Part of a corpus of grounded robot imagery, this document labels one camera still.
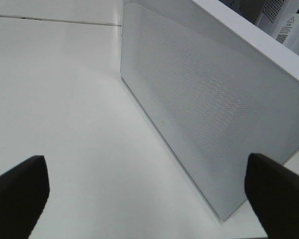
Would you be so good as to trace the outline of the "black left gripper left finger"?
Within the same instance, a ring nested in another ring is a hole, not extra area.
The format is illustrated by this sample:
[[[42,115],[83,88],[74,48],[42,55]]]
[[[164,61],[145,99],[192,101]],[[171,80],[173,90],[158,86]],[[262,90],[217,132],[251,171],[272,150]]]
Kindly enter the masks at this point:
[[[50,193],[43,155],[35,155],[0,175],[0,239],[27,239]]]

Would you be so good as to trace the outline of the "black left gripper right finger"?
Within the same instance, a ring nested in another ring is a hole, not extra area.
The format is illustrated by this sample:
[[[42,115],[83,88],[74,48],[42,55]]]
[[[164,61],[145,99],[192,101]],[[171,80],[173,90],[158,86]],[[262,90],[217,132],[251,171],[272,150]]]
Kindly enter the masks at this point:
[[[248,157],[244,190],[270,239],[299,239],[299,175],[260,153]]]

